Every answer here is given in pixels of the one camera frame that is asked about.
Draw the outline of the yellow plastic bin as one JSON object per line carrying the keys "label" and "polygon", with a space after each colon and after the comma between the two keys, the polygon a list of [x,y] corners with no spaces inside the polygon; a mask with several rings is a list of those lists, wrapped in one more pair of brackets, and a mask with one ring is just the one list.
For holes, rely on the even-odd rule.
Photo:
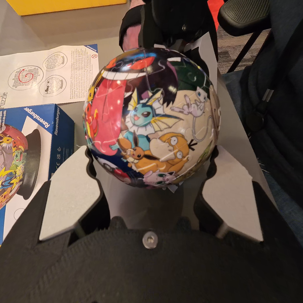
{"label": "yellow plastic bin", "polygon": [[126,0],[6,0],[19,16],[83,9],[111,5],[123,5]]}

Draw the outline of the black office chair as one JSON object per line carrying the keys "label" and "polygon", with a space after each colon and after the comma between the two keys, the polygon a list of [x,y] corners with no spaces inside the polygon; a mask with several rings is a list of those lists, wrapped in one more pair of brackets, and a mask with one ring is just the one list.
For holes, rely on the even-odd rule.
{"label": "black office chair", "polygon": [[227,0],[218,11],[218,25],[231,36],[251,34],[227,73],[234,72],[257,38],[271,28],[268,0]]}

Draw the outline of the blue puzzle box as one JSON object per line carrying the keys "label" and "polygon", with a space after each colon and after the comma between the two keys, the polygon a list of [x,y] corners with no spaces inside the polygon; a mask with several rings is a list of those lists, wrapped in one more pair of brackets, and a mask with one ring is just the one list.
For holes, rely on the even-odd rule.
{"label": "blue puzzle box", "polygon": [[39,187],[73,153],[73,121],[57,105],[0,110],[0,244]]}

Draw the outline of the person's blue jeans leg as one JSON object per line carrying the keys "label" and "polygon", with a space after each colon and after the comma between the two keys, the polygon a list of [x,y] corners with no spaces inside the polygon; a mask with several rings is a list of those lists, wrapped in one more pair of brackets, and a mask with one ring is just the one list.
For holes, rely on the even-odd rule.
{"label": "person's blue jeans leg", "polygon": [[270,173],[268,168],[258,160],[259,168],[266,180],[266,183],[270,188],[270,191],[273,196],[273,200],[278,207],[278,210],[284,215],[297,215],[301,217],[301,207],[295,202],[293,195],[280,183],[272,173]]}

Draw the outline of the person's dark jacket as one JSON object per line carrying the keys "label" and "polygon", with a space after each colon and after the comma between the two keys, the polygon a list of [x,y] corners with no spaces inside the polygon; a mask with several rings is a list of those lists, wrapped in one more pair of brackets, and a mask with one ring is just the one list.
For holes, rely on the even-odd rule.
{"label": "person's dark jacket", "polygon": [[[270,1],[272,39],[244,70],[241,110],[245,130],[270,170],[301,175],[301,1]],[[245,116],[273,89],[264,127],[250,132]]]}

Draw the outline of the orange traffic cone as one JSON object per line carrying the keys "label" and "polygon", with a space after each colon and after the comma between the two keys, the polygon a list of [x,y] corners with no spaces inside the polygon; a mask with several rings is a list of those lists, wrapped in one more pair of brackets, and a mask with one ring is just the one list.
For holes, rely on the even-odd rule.
{"label": "orange traffic cone", "polygon": [[216,31],[218,28],[217,14],[219,8],[223,6],[223,4],[224,4],[223,0],[207,0],[207,6],[210,9],[211,16],[213,19]]}

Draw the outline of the colourful cartoon puzzle ball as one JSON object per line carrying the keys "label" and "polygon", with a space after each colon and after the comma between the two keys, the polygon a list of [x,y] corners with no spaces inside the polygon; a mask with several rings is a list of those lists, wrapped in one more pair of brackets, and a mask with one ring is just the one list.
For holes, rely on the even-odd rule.
{"label": "colourful cartoon puzzle ball", "polygon": [[186,55],[133,48],[92,81],[83,129],[92,157],[120,182],[180,186],[210,157],[220,127],[208,76]]}

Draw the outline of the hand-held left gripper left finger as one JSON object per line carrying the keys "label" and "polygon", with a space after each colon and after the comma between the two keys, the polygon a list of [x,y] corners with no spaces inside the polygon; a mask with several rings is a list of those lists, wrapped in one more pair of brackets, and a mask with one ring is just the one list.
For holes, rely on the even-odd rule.
{"label": "hand-held left gripper left finger", "polygon": [[109,206],[96,179],[91,153],[82,146],[50,177],[38,240],[66,231],[83,237],[106,229],[109,222]]}

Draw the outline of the person's right hand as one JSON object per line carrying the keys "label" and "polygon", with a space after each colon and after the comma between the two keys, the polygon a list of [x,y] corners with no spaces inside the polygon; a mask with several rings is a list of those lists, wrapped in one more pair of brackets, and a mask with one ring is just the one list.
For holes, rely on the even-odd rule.
{"label": "person's right hand", "polygon": [[138,47],[138,33],[140,31],[140,9],[144,5],[142,0],[129,1],[130,7],[122,19],[118,33],[118,46],[123,52]]}

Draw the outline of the white instruction sheet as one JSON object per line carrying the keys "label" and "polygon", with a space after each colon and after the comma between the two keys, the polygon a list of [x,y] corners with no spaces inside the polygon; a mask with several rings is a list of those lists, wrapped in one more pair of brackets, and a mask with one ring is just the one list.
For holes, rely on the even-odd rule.
{"label": "white instruction sheet", "polygon": [[85,101],[97,56],[96,43],[1,55],[1,109]]}

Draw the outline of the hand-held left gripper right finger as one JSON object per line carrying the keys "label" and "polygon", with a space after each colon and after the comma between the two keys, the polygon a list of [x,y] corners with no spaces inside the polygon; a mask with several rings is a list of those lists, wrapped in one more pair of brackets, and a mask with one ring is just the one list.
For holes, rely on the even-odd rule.
{"label": "hand-held left gripper right finger", "polygon": [[216,146],[193,203],[199,230],[223,238],[234,233],[261,242],[252,177],[223,147]]}

